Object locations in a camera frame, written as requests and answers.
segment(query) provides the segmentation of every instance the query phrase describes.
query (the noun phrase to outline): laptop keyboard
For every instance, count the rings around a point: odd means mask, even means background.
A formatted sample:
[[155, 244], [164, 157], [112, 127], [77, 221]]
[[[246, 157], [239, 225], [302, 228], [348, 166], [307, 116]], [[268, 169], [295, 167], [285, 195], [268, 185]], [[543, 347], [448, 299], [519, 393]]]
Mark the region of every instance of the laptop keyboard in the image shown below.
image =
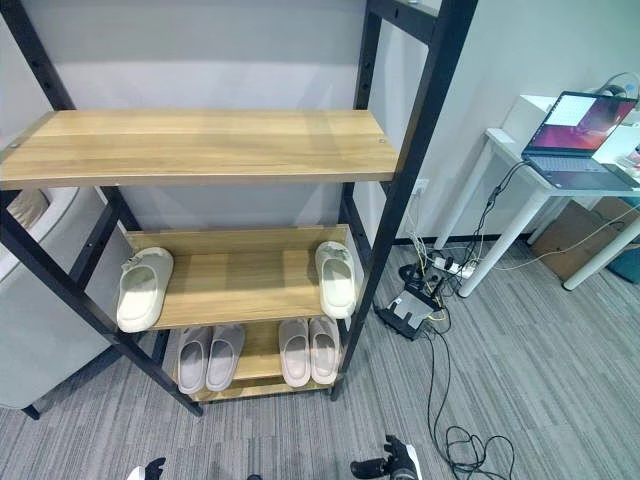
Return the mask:
[[535, 157], [538, 166], [547, 172], [607, 172], [608, 170], [591, 158]]

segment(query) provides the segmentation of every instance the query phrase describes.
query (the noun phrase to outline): cardboard box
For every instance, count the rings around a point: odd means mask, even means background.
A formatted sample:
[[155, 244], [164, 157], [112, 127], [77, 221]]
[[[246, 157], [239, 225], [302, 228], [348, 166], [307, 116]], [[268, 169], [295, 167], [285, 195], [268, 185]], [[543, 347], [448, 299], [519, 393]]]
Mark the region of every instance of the cardboard box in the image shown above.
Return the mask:
[[[603, 198], [591, 211], [571, 201], [531, 249], [536, 257], [566, 250], [630, 208], [628, 203], [613, 197]], [[640, 212], [631, 211], [572, 250], [548, 255], [541, 261], [558, 277], [566, 280], [638, 217]], [[640, 248], [640, 244], [631, 243], [627, 249], [631, 248]]]

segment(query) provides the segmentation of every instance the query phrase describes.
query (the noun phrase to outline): gray wall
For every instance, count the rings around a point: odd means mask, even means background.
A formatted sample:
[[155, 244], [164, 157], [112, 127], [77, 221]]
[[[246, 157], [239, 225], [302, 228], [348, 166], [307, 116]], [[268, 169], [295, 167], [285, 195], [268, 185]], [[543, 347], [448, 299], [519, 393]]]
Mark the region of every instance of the gray wall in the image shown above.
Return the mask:
[[[364, 0], [25, 5], [79, 108], [351, 107]], [[419, 233], [437, 235], [482, 132], [502, 123], [517, 95], [554, 95], [597, 85], [612, 72], [640, 70], [638, 18], [637, 0], [480, 0], [421, 172], [429, 187], [413, 208], [420, 212]], [[46, 107], [24, 61], [0, 34], [0, 129], [10, 136]], [[383, 25], [371, 109], [398, 148], [425, 56], [418, 42]], [[471, 233], [502, 174], [496, 162], [455, 234]], [[336, 185], [124, 190], [148, 228], [333, 222], [339, 198]], [[523, 191], [516, 180], [486, 233], [502, 230]], [[368, 231], [375, 231], [379, 187], [358, 185], [356, 197]]]
[[[413, 210], [421, 211], [420, 235], [439, 233], [447, 206], [477, 158], [483, 131], [502, 124], [518, 95], [557, 95], [599, 86], [617, 72], [639, 72], [639, 18], [638, 0], [479, 0], [420, 174], [429, 179]], [[397, 148], [425, 55], [417, 41], [383, 25], [370, 108]], [[455, 235], [473, 232], [505, 171], [500, 161], [491, 165]], [[359, 189], [359, 206], [376, 210], [370, 205], [380, 204], [380, 190]], [[501, 233], [526, 196], [525, 184], [514, 181], [489, 216], [486, 233]]]
[[[24, 3], [78, 108], [352, 106], [364, 0]], [[18, 70], [6, 75], [19, 86]], [[7, 136], [46, 110], [30, 87], [3, 95], [15, 99], [3, 106]], [[335, 223], [340, 186], [123, 191], [143, 227], [160, 228]]]

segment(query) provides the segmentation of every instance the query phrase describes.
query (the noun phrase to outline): desk leg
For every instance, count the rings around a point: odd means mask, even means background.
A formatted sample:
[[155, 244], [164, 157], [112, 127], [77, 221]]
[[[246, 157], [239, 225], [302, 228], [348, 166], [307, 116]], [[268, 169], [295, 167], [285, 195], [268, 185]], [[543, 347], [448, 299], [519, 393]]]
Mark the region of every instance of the desk leg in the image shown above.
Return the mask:
[[500, 260], [500, 257], [511, 246], [513, 241], [518, 238], [518, 235], [522, 232], [524, 227], [531, 221], [536, 213], [542, 208], [545, 202], [548, 200], [549, 194], [545, 190], [536, 190], [533, 192], [527, 203], [511, 221], [504, 233], [500, 235], [500, 238], [495, 245], [487, 252], [484, 260], [480, 262], [480, 265], [476, 268], [473, 275], [471, 275], [466, 282], [460, 287], [458, 295], [461, 297], [468, 297], [473, 289], [478, 286], [480, 281], [485, 277], [489, 270]]
[[438, 238], [436, 239], [436, 243], [433, 246], [434, 249], [440, 250], [442, 247], [444, 247], [444, 244], [447, 243], [447, 240], [449, 239], [451, 232], [453, 231], [456, 224], [458, 223], [458, 220], [460, 220], [460, 217], [462, 216], [462, 212], [464, 211], [464, 208], [469, 203], [469, 200], [471, 200], [471, 197], [473, 196], [473, 193], [476, 191], [476, 188], [478, 188], [480, 179], [484, 175], [484, 172], [487, 169], [487, 166], [489, 165], [489, 161], [491, 160], [492, 156], [493, 156], [493, 152], [491, 150], [491, 147], [489, 143], [485, 140], [485, 145], [484, 145], [484, 148], [482, 149], [482, 152], [480, 153], [480, 156], [478, 157], [478, 161], [473, 167], [473, 170], [471, 171], [471, 174], [469, 175], [467, 182], [464, 184], [464, 187], [462, 187], [462, 190], [458, 194], [458, 198], [456, 199], [455, 203], [453, 204], [453, 207], [451, 208], [451, 214], [445, 220], [445, 224], [442, 227], [440, 236], [438, 236]]
[[527, 239], [527, 243], [529, 245], [533, 245], [533, 243], [540, 238], [540, 235], [542, 235], [547, 227], [551, 225], [556, 218], [558, 218], [558, 215], [562, 213], [562, 210], [564, 210], [564, 207], [566, 207], [570, 201], [571, 197], [556, 197], [552, 200], [553, 203], [542, 215], [542, 218], [538, 222], [538, 226]]
[[573, 290], [587, 277], [607, 265], [631, 240], [640, 235], [640, 218], [633, 221], [625, 228], [609, 245], [600, 250], [591, 260], [585, 263], [580, 270], [574, 273], [562, 284], [567, 290]]

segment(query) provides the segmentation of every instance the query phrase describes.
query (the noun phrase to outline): wall outlet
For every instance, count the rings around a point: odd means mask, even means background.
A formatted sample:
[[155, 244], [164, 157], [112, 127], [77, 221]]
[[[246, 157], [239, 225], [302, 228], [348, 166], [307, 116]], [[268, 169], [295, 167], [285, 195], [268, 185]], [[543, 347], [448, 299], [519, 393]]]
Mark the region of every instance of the wall outlet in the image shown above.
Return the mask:
[[416, 183], [413, 185], [412, 195], [422, 195], [427, 190], [427, 185], [429, 185], [428, 178], [419, 178], [416, 180]]

